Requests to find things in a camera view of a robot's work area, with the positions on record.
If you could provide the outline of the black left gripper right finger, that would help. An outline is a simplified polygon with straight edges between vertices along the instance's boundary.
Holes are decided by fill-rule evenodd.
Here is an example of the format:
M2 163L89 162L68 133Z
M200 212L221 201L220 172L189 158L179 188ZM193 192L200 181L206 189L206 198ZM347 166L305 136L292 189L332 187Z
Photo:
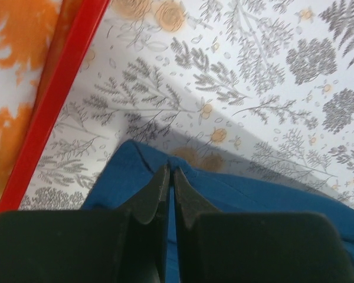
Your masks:
M182 282L354 282L354 267L323 215L225 213L174 173Z

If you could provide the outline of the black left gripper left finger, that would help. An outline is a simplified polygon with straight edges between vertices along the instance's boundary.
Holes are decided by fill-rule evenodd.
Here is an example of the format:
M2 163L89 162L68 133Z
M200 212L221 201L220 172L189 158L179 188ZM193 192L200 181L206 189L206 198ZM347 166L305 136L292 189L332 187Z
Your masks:
M169 179L115 209L0 213L0 282L164 282Z

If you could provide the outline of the dark blue t shirt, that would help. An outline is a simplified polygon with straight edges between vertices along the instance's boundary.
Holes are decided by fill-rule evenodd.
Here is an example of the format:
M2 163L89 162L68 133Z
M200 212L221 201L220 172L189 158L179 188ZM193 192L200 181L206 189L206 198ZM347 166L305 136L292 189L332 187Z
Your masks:
M110 159L82 209L116 208L147 185L168 164L181 168L189 183L224 212L317 212L339 232L354 266L354 209L328 196L247 177L211 173L133 140L124 142Z

